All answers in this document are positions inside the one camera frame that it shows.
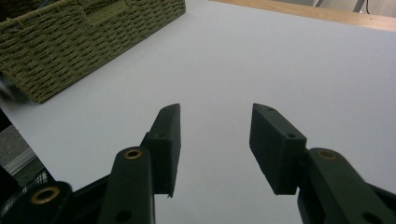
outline black cable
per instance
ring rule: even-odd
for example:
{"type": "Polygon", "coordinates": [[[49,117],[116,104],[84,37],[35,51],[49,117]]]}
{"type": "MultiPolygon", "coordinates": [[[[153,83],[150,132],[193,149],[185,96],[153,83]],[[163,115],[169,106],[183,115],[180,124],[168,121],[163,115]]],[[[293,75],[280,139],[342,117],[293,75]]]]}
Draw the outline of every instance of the black cable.
{"type": "Polygon", "coordinates": [[[366,12],[367,12],[367,14],[370,14],[370,12],[369,12],[369,0],[366,1],[366,12]]]}

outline white tabletop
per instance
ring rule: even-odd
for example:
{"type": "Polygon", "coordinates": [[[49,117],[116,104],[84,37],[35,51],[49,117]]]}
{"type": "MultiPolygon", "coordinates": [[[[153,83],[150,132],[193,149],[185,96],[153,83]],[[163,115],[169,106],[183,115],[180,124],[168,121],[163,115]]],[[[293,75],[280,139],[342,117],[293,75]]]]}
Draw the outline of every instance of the white tabletop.
{"type": "Polygon", "coordinates": [[[175,197],[157,223],[301,223],[248,146],[253,103],[280,111],[308,147],[343,154],[396,192],[396,33],[207,1],[43,105],[1,108],[58,180],[82,188],[181,104],[175,197]]]}

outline brown basket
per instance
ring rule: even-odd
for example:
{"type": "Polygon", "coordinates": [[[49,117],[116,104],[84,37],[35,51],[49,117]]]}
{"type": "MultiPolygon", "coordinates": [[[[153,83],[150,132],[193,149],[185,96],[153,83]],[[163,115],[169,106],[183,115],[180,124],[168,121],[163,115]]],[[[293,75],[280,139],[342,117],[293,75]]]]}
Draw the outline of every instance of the brown basket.
{"type": "Polygon", "coordinates": [[[184,0],[43,1],[0,0],[0,72],[38,103],[186,10],[184,0]]]}

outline wooden edge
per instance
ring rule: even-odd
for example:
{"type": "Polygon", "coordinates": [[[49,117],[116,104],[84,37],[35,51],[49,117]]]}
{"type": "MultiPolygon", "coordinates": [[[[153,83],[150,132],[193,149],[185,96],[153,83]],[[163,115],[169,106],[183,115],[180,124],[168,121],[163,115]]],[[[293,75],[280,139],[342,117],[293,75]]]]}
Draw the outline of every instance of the wooden edge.
{"type": "Polygon", "coordinates": [[[296,16],[335,21],[344,24],[358,25],[377,30],[396,32],[396,18],[360,14],[325,7],[307,7],[290,3],[276,2],[271,0],[211,0],[214,2],[227,3],[242,7],[254,7],[258,9],[287,13],[296,16]]]}

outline black metal bracket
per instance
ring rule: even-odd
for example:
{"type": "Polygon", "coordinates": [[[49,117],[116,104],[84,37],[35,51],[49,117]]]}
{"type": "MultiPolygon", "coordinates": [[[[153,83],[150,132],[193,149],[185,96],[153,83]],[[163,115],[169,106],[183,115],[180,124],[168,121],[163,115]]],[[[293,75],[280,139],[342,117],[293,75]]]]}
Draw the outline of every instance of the black metal bracket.
{"type": "Polygon", "coordinates": [[[169,105],[159,112],[140,147],[117,154],[110,175],[76,192],[58,181],[37,186],[19,198],[0,223],[152,224],[154,194],[174,193],[180,147],[180,105],[169,105]]]}
{"type": "Polygon", "coordinates": [[[396,223],[396,196],[306,138],[275,109],[253,105],[250,148],[275,194],[295,194],[304,223],[396,223]]]}

